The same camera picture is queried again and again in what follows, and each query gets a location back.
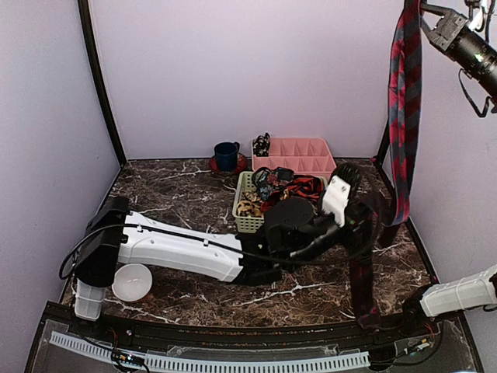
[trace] plaid necktie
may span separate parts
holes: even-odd
[[[420,0],[405,0],[391,48],[388,83],[388,126],[391,168],[397,195],[397,225],[409,216],[409,194],[418,148],[421,113],[421,14]]]

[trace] red saucer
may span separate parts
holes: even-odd
[[[238,153],[238,164],[236,166],[236,169],[229,172],[229,173],[219,170],[219,168],[217,167],[217,164],[216,164],[216,157],[215,156],[212,157],[209,161],[209,167],[213,173],[225,173],[227,175],[238,175],[240,172],[244,171],[247,168],[247,165],[248,165],[247,157],[245,157],[241,153]]]

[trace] black cylinder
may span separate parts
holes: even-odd
[[[476,79],[481,87],[497,99],[497,51],[477,33],[464,27],[447,50],[450,58]]]

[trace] green plastic basket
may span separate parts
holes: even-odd
[[[238,177],[238,185],[236,187],[235,202],[233,203],[232,214],[236,220],[237,230],[240,233],[254,233],[259,229],[259,227],[264,224],[264,218],[255,218],[252,216],[239,216],[236,211],[238,202],[242,198],[244,192],[255,191],[255,185],[252,184],[252,171],[244,171],[240,173]],[[323,180],[325,187],[328,186],[328,180],[325,177],[320,176],[319,179]]]

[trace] white grille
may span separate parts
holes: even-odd
[[[110,363],[109,351],[93,346],[79,338],[52,332],[50,343]],[[145,364],[151,371],[165,373],[328,373],[370,366],[367,352],[308,360],[254,362],[190,360],[155,354],[143,355],[137,352],[133,352],[133,354],[144,357]]]

